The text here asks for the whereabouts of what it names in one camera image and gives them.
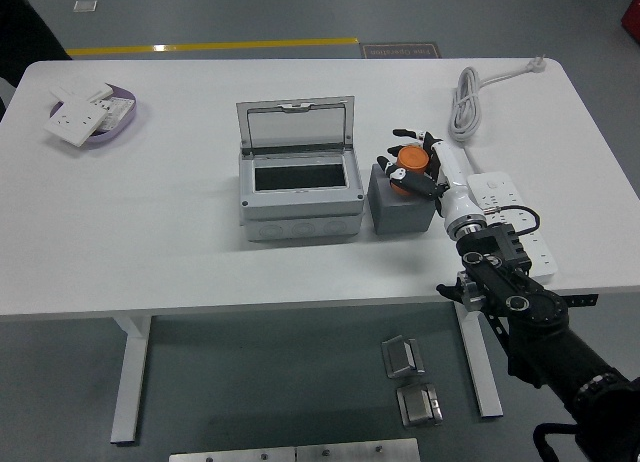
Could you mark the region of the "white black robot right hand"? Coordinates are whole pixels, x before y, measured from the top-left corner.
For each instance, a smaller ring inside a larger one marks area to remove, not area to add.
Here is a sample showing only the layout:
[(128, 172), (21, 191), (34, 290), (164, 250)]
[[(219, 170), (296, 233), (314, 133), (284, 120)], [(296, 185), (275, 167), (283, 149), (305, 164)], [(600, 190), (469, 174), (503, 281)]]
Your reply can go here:
[(394, 129), (393, 135), (410, 137), (414, 142), (388, 148), (394, 161), (377, 157), (390, 185), (428, 201), (438, 201), (439, 214), (451, 240), (484, 229), (486, 217), (472, 200), (467, 177), (451, 146), (426, 131)]

